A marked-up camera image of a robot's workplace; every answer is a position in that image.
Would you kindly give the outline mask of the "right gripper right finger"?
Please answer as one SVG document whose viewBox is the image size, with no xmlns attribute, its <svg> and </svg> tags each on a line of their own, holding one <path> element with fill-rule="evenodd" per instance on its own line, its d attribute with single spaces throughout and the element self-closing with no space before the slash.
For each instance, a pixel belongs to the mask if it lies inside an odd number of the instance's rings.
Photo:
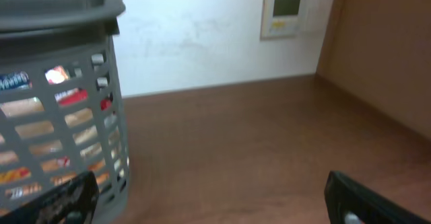
<svg viewBox="0 0 431 224">
<path fill-rule="evenodd" d="M 339 171 L 329 172 L 324 195 L 332 224 L 430 224 Z"/>
</svg>

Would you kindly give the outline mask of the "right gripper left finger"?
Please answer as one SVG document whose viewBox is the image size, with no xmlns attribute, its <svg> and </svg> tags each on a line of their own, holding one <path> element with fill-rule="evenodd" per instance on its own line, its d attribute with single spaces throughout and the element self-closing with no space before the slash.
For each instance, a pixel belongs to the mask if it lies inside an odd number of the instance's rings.
<svg viewBox="0 0 431 224">
<path fill-rule="evenodd" d="M 82 172 L 24 206 L 6 214 L 1 224 L 88 224 L 100 192 L 93 172 Z"/>
</svg>

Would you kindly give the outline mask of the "yellow Nescafe bag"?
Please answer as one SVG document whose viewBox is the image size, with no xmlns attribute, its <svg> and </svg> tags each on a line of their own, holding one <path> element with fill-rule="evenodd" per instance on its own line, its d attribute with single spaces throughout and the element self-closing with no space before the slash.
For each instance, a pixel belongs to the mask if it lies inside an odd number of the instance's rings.
<svg viewBox="0 0 431 224">
<path fill-rule="evenodd" d="M 44 108 L 39 100 L 36 98 L 19 100 L 16 102 L 4 103 L 1 104 L 1 111 L 5 113 L 8 117 L 14 116 L 24 116 L 33 113 L 44 112 Z M 117 119 L 116 114 L 113 112 L 107 118 L 104 119 L 104 124 L 106 127 L 113 124 L 113 122 Z M 93 120 L 92 110 L 83 109 L 73 112 L 65 116 L 65 122 L 68 126 L 79 126 L 83 123 L 87 123 L 90 120 Z M 51 133 L 53 132 L 53 126 L 51 123 L 47 121 L 37 122 L 34 124 L 30 124 L 28 126 L 20 126 L 16 129 L 21 137 L 36 137 L 42 133 Z M 102 155 L 102 146 L 99 142 L 95 142 L 94 144 L 90 144 L 90 141 L 93 141 L 98 136 L 97 130 L 95 126 L 91 126 L 80 133 L 73 134 L 73 140 L 75 142 L 75 146 L 82 146 L 79 150 L 79 154 L 82 160 L 89 160 L 94 157 L 99 157 Z M 44 173 L 50 173 L 59 169 L 69 168 L 71 166 L 70 157 L 66 156 L 66 153 L 62 153 L 59 157 L 53 157 L 54 153 L 62 152 L 64 149 L 64 144 L 60 140 L 47 141 L 44 143 L 35 143 L 30 146 L 30 153 L 33 154 L 36 158 L 41 157 L 50 157 L 46 161 L 42 161 L 40 166 Z M 117 153 L 120 150 L 112 150 L 112 157 L 115 158 Z M 18 162 L 18 155 L 11 151 L 1 151 L 1 165 L 9 165 L 12 163 Z M 101 160 L 97 160 L 94 163 L 88 165 L 88 170 L 93 172 L 98 172 L 103 169 L 106 165 L 106 161 L 104 158 Z M 12 182 L 16 182 L 21 179 L 26 179 L 31 176 L 31 172 L 28 167 L 19 167 L 12 170 L 7 170 L 6 172 L 1 173 L 1 184 L 8 184 Z M 51 178 L 51 182 L 55 186 L 65 183 L 66 181 L 72 179 L 76 176 L 75 172 L 68 172 L 62 176 L 53 176 Z M 109 173 L 107 170 L 104 173 L 96 175 L 96 181 L 99 187 L 108 181 Z M 21 198 L 23 196 L 27 196 L 30 194 L 34 194 L 42 190 L 42 186 L 37 183 L 26 184 L 23 186 L 18 186 L 15 188 L 10 188 L 5 191 L 5 195 L 8 199 L 14 200 Z"/>
</svg>

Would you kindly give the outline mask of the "grey plastic basket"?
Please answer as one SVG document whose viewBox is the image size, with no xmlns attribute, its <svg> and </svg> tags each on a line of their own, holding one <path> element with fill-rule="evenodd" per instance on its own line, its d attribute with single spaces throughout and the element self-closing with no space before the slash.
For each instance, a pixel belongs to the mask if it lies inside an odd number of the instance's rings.
<svg viewBox="0 0 431 224">
<path fill-rule="evenodd" d="M 125 113 L 113 38 L 123 0 L 1 0 L 1 214 L 95 175 L 95 223 L 124 210 Z"/>
</svg>

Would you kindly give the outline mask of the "orange spaghetti packet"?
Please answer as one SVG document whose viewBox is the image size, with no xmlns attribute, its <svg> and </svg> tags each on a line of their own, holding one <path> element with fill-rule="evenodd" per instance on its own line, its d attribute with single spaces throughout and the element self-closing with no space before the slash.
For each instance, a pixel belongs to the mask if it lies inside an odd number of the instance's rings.
<svg viewBox="0 0 431 224">
<path fill-rule="evenodd" d="M 71 95 L 61 98 L 58 107 L 62 111 L 74 112 L 83 109 L 105 111 L 113 104 L 113 92 L 110 89 L 88 91 L 78 89 Z"/>
</svg>

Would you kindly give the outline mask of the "blue tissue pack box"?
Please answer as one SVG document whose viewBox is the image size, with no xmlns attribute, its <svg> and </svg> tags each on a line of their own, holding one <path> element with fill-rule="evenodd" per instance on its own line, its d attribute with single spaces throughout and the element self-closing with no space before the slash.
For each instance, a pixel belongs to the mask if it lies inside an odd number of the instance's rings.
<svg viewBox="0 0 431 224">
<path fill-rule="evenodd" d="M 32 83 L 28 74 L 24 71 L 1 74 L 0 88 L 1 91 L 13 89 L 29 89 Z"/>
</svg>

